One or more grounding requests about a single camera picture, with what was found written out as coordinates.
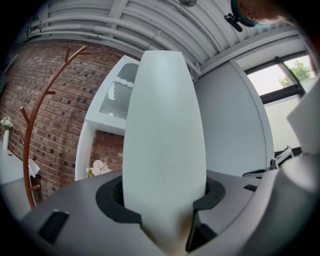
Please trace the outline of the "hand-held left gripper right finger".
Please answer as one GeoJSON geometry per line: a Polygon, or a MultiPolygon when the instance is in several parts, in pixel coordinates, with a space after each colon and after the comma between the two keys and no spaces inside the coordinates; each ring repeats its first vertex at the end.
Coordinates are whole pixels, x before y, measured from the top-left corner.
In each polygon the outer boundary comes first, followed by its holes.
{"type": "Polygon", "coordinates": [[[193,211],[210,210],[214,208],[226,195],[226,189],[222,183],[206,177],[205,194],[193,202],[193,211]]]}

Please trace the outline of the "ribbed glass cabinet door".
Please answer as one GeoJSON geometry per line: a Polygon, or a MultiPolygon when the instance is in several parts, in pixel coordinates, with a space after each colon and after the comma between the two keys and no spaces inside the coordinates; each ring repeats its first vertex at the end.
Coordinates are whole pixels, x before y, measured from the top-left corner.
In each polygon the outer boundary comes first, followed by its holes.
{"type": "Polygon", "coordinates": [[[138,60],[124,55],[105,77],[85,116],[94,129],[124,135],[139,65],[138,60]]]}

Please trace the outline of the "brown wooden coat rack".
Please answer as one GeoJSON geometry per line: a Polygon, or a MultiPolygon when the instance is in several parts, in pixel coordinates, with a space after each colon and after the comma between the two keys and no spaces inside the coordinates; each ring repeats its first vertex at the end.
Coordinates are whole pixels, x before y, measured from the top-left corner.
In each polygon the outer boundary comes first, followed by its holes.
{"type": "Polygon", "coordinates": [[[73,55],[71,54],[71,47],[69,46],[67,48],[64,62],[62,65],[56,70],[53,71],[51,68],[49,68],[51,72],[51,77],[49,78],[46,85],[43,87],[43,90],[39,94],[39,97],[37,101],[34,104],[34,107],[31,111],[30,116],[27,115],[25,108],[22,106],[20,108],[20,111],[24,117],[24,120],[27,124],[26,131],[24,135],[23,140],[23,155],[22,155],[22,168],[23,168],[23,180],[24,180],[24,187],[26,196],[30,205],[31,209],[34,209],[36,207],[35,200],[33,198],[33,191],[39,190],[41,188],[40,185],[31,185],[30,180],[30,174],[29,174],[29,153],[30,153],[30,142],[31,142],[31,136],[33,127],[35,124],[35,120],[38,114],[38,111],[40,109],[41,104],[43,103],[43,100],[48,95],[54,95],[56,92],[51,90],[51,87],[55,80],[58,78],[58,76],[62,73],[62,71],[79,55],[90,55],[91,53],[87,51],[88,46],[84,45],[81,48],[79,48],[73,55]]]}

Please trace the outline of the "white desk with drawers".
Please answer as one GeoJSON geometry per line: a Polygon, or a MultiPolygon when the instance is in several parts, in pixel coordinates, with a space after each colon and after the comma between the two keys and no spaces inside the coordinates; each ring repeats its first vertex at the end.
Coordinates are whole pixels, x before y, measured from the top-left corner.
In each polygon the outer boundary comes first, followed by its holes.
{"type": "Polygon", "coordinates": [[[0,145],[0,186],[24,178],[23,162],[11,151],[0,145]]]}

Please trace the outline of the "white vase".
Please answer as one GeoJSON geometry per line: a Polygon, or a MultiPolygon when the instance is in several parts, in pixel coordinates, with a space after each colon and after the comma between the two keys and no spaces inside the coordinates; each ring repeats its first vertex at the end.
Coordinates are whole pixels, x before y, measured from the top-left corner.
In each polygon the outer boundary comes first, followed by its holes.
{"type": "Polygon", "coordinates": [[[9,136],[10,136],[10,131],[8,129],[6,129],[4,131],[4,135],[3,135],[3,150],[7,151],[8,150],[8,144],[9,144],[9,136]]]}

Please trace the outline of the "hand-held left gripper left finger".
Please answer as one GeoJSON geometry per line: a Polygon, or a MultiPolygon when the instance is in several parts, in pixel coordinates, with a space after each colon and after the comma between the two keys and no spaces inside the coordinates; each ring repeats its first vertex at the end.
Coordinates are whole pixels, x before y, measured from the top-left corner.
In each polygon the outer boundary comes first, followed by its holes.
{"type": "Polygon", "coordinates": [[[117,223],[142,223],[140,214],[125,208],[121,175],[101,185],[96,192],[95,200],[99,209],[117,223]]]}

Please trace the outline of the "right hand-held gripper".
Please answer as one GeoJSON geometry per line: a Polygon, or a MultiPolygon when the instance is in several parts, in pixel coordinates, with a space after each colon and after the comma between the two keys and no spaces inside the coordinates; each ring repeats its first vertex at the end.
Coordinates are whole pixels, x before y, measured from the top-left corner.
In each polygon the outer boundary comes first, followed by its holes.
{"type": "Polygon", "coordinates": [[[269,169],[270,170],[279,170],[280,167],[289,159],[293,157],[293,151],[288,146],[281,154],[279,154],[276,158],[272,158],[270,160],[269,169]]]}

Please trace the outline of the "white shelving cabinet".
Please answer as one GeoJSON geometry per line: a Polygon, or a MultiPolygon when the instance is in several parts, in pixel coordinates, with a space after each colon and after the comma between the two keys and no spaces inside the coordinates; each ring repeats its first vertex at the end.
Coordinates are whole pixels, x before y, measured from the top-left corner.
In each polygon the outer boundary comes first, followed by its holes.
{"type": "Polygon", "coordinates": [[[79,136],[75,158],[75,180],[81,180],[88,177],[86,168],[90,163],[91,148],[94,141],[95,133],[99,131],[95,129],[84,118],[84,123],[79,136]]]}

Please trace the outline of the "white flower bunch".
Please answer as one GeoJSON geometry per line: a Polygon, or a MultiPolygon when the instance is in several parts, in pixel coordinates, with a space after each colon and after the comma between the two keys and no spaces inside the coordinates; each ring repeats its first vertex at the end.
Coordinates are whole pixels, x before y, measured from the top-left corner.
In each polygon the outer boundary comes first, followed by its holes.
{"type": "Polygon", "coordinates": [[[9,131],[13,127],[13,123],[9,117],[1,119],[0,124],[4,131],[9,131]]]}

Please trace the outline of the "white ceiling pipe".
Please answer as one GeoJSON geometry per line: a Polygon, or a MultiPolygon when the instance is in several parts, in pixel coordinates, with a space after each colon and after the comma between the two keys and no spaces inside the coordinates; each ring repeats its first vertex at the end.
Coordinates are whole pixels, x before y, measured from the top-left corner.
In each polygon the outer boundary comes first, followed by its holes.
{"type": "MultiPolygon", "coordinates": [[[[151,43],[159,50],[182,52],[187,65],[191,69],[199,68],[207,57],[205,44],[197,41],[200,34],[197,30],[187,27],[180,21],[175,22],[145,14],[125,14],[121,18],[89,14],[61,15],[33,22],[30,26],[30,32],[38,29],[43,32],[62,31],[63,29],[90,32],[125,42],[143,50],[142,46],[133,43],[131,39],[125,39],[125,35],[133,36],[142,40],[145,44],[151,43]]],[[[119,45],[120,48],[133,55],[142,55],[134,49],[100,38],[92,39],[89,36],[75,34],[57,35],[70,35],[101,41],[110,45],[119,45]]]]}
{"type": "Polygon", "coordinates": [[[126,42],[110,38],[101,34],[97,33],[91,33],[87,31],[72,31],[72,30],[53,30],[53,31],[41,31],[40,29],[33,30],[30,35],[31,36],[40,36],[40,35],[49,35],[49,34],[71,34],[71,35],[79,35],[79,36],[87,36],[91,37],[92,39],[102,39],[108,42],[118,43],[120,45],[123,45],[125,47],[128,47],[132,50],[138,51],[139,53],[143,53],[144,51],[159,51],[160,49],[152,45],[151,43],[144,43],[141,39],[131,36],[131,35],[124,35],[125,40],[132,40],[133,43],[136,45],[142,46],[142,49],[138,49],[137,47],[133,46],[132,44],[128,44],[126,42]]]}

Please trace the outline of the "black-framed window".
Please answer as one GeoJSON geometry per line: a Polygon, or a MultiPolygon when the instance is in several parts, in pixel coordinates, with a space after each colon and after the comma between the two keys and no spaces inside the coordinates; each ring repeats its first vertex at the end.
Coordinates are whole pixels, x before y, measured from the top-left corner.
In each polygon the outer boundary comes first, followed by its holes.
{"type": "Polygon", "coordinates": [[[305,51],[276,56],[245,73],[266,110],[275,155],[287,148],[299,154],[301,146],[287,116],[315,83],[316,72],[310,56],[305,51]]]}

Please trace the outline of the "pale pink flower bouquet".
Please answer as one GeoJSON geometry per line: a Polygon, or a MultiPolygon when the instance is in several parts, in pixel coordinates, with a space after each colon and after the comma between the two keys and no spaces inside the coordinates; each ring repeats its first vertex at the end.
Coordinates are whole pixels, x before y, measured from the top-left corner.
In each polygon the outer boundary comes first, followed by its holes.
{"type": "Polygon", "coordinates": [[[86,170],[89,178],[96,177],[102,174],[110,173],[112,170],[109,169],[109,166],[106,162],[101,160],[95,160],[92,164],[92,167],[87,167],[86,170]]]}

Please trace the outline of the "white hanging tag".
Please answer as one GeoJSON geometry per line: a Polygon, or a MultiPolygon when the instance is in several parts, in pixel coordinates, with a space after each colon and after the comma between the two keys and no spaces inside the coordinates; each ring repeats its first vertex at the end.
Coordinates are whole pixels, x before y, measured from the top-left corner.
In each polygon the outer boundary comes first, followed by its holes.
{"type": "Polygon", "coordinates": [[[33,159],[29,158],[28,169],[29,169],[29,175],[35,178],[40,170],[40,167],[36,164],[36,162],[33,159]]]}

